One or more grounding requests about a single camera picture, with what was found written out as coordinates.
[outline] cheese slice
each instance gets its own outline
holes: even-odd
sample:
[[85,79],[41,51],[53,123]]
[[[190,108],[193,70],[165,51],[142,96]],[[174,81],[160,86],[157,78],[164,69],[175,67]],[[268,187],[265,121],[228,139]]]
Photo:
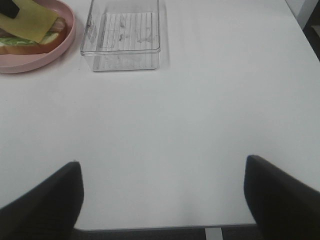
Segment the cheese slice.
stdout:
[[19,13],[14,19],[0,13],[0,29],[22,39],[41,42],[59,15],[33,0],[13,2],[20,8]]

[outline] clear plastic container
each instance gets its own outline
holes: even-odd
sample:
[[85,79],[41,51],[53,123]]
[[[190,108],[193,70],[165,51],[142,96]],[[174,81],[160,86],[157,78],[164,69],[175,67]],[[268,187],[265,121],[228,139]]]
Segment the clear plastic container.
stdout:
[[80,52],[92,71],[159,67],[159,0],[91,0]]

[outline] white table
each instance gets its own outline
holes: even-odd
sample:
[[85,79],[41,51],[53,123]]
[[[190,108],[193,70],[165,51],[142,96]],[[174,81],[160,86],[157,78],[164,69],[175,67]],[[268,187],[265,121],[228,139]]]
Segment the white table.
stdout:
[[162,1],[160,69],[104,73],[66,2],[72,47],[0,75],[0,207],[73,160],[81,229],[251,224],[249,154],[320,190],[320,64],[284,0]]

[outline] sandwich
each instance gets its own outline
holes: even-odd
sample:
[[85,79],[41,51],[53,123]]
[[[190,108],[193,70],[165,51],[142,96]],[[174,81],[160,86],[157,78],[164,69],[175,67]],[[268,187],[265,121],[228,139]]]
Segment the sandwich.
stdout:
[[0,12],[0,54],[49,53],[66,38],[66,21],[56,12],[33,0],[6,0],[2,4],[7,1],[18,11]]

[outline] pink plate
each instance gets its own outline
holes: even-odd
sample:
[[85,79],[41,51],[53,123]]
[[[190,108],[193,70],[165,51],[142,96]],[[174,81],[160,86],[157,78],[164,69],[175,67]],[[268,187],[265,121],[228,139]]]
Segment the pink plate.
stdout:
[[42,54],[0,54],[0,73],[13,74],[40,68],[63,54],[73,43],[76,36],[74,12],[59,0],[35,0],[38,4],[56,11],[66,21],[68,31],[65,40],[49,53]]

